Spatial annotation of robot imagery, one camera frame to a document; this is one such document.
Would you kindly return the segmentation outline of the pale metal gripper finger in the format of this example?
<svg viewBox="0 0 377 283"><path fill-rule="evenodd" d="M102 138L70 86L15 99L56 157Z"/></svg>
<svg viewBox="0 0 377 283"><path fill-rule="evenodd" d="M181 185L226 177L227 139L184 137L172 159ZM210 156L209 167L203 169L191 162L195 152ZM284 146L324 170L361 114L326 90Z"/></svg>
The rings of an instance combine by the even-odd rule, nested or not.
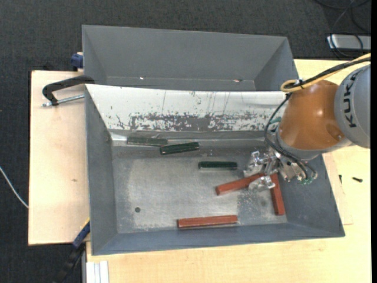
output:
<svg viewBox="0 0 377 283"><path fill-rule="evenodd" d="M248 189L251 191L264 191L275 188L276 184L272 181L271 176L263 175L252 181Z"/></svg>
<svg viewBox="0 0 377 283"><path fill-rule="evenodd" d="M251 152L243 170L244 177L253 175L272 175L276 173L276 156L271 153Z"/></svg>

